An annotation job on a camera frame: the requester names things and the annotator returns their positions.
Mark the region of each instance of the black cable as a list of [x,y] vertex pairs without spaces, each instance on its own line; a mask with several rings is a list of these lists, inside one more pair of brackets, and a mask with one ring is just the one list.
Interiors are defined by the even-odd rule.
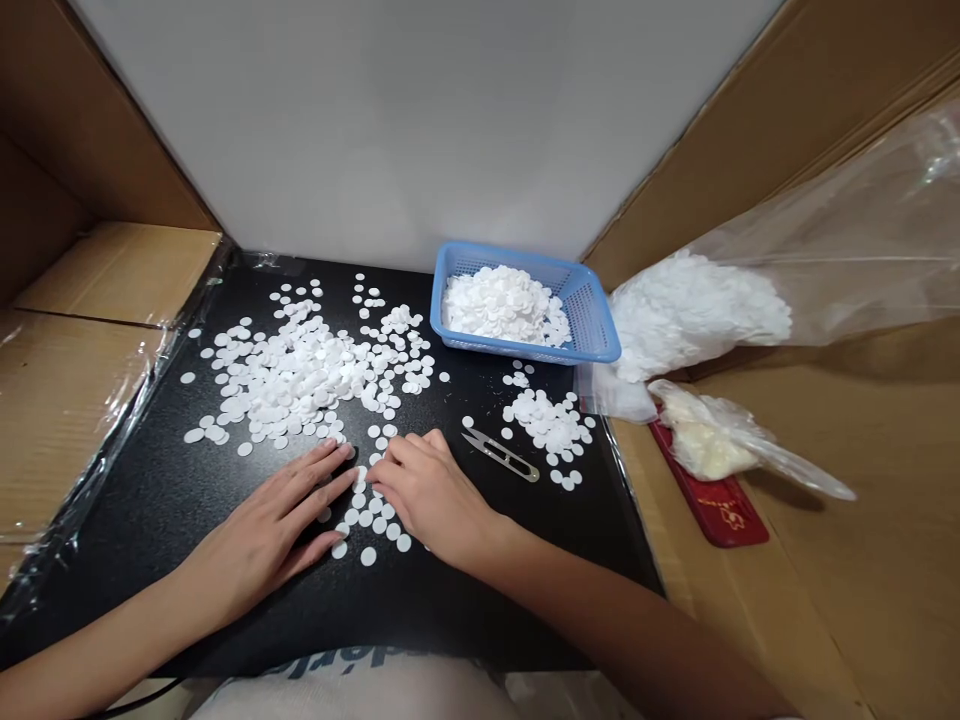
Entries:
[[139,700],[134,700],[133,702],[126,703],[125,705],[121,705],[119,707],[110,708],[109,710],[102,710],[98,713],[94,713],[93,715],[87,715],[84,718],[80,718],[80,720],[110,720],[110,718],[119,717],[120,715],[128,713],[131,710],[136,710],[137,708],[141,708],[144,705],[152,703],[157,698],[162,697],[163,695],[166,695],[168,692],[173,690],[177,685],[182,683],[185,679],[186,678],[177,678],[173,682],[168,683],[167,685],[164,685],[162,688],[160,688],[156,692],[150,693],[146,697],[142,697]]

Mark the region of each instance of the white backdrop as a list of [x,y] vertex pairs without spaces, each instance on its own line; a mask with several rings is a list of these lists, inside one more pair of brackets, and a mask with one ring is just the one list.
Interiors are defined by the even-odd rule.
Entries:
[[74,3],[243,247],[428,270],[579,256],[779,0]]

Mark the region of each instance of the small scissors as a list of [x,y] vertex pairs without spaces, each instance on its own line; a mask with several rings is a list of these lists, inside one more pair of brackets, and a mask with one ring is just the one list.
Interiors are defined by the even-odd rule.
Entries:
[[[508,470],[512,470],[527,482],[536,482],[540,479],[540,471],[523,458],[514,455],[496,440],[487,437],[479,430],[467,428],[467,433],[461,433],[466,441],[473,445],[477,450],[487,457],[491,457]],[[498,450],[500,454],[494,452],[491,448]]]

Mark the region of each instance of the brown cardboard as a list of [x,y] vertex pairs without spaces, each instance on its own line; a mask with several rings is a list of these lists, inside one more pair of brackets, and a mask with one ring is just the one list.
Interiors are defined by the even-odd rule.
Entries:
[[170,327],[220,243],[208,230],[105,222],[17,298],[18,308]]
[[649,429],[613,426],[670,602],[751,660],[804,717],[873,718],[776,534],[764,545],[714,547]]
[[62,0],[0,3],[0,129],[93,214],[218,230]]
[[164,332],[0,312],[0,537],[50,523],[140,388]]
[[788,0],[588,251],[608,290],[957,91],[960,3]]
[[956,717],[960,318],[781,349],[696,385],[858,493],[844,503],[747,474],[877,716]]
[[0,134],[0,303],[46,270],[93,222],[76,198]]

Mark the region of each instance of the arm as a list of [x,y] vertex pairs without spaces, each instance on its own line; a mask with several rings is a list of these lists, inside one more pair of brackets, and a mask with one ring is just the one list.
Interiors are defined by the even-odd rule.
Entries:
[[293,544],[356,479],[330,440],[284,466],[214,529],[183,564],[70,637],[0,673],[10,717],[54,720],[102,710],[181,650],[242,616],[316,563],[342,535]]
[[679,610],[495,513],[438,430],[391,440],[367,478],[434,554],[550,624],[651,720],[796,715],[749,664]]

